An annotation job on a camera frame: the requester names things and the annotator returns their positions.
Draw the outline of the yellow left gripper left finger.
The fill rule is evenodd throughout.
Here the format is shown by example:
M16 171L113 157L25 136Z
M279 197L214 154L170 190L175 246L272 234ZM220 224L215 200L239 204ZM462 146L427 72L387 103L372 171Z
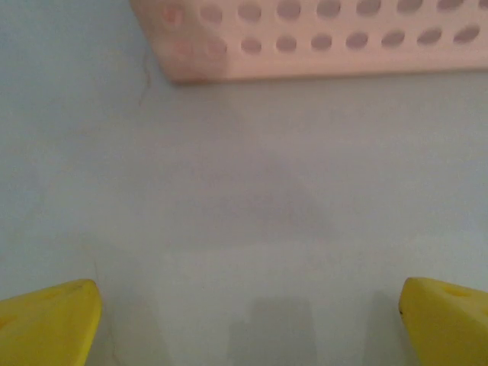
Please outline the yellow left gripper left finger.
M1 364L83 365L101 312L101 295L91 279L2 300Z

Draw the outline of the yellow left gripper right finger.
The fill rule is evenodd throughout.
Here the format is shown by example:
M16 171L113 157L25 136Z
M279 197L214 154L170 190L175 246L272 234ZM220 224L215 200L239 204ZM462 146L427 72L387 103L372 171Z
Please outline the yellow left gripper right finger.
M487 293L407 278L399 312L421 365L487 365Z

